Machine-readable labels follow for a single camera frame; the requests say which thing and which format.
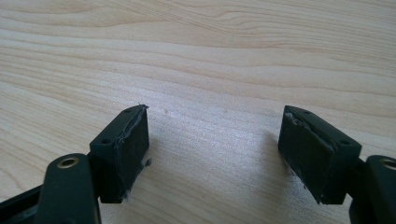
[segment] metal grommet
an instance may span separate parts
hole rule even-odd
[[[78,163],[78,158],[77,157],[70,157],[63,159],[58,163],[58,168],[60,169],[67,169],[70,168]]]

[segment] wood grain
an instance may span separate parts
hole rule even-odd
[[[0,201],[148,111],[152,165],[104,223],[348,223],[277,152],[284,105],[396,157],[394,1],[0,1]]]

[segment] light wood grain surface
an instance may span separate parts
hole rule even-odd
[[[0,1],[0,201],[124,108],[152,165],[104,223],[348,223],[277,152],[284,105],[396,157],[395,1]]]

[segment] black plastic part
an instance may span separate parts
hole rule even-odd
[[[50,163],[38,204],[35,224],[101,223],[87,156],[69,154]]]
[[[358,160],[355,167],[349,170],[346,178],[346,192],[353,198],[349,208],[352,224],[373,224],[376,222],[372,202],[366,189],[366,163]]]
[[[38,186],[0,203],[0,223],[33,223],[40,190],[41,186]]]
[[[377,223],[396,223],[396,160],[385,156],[369,157],[365,182]]]
[[[121,203],[144,168],[149,148],[147,108],[125,109],[90,143],[95,193],[102,203]]]
[[[341,204],[361,145],[307,110],[286,105],[278,149],[318,203]]]

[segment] black plastic bracket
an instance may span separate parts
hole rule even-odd
[[[100,223],[97,198],[121,203],[149,148],[147,106],[119,113],[90,144],[88,156],[53,161],[44,184],[0,203],[0,223]]]
[[[310,111],[286,105],[279,152],[318,203],[353,198],[350,220],[396,223],[396,160],[359,159],[361,145]]]

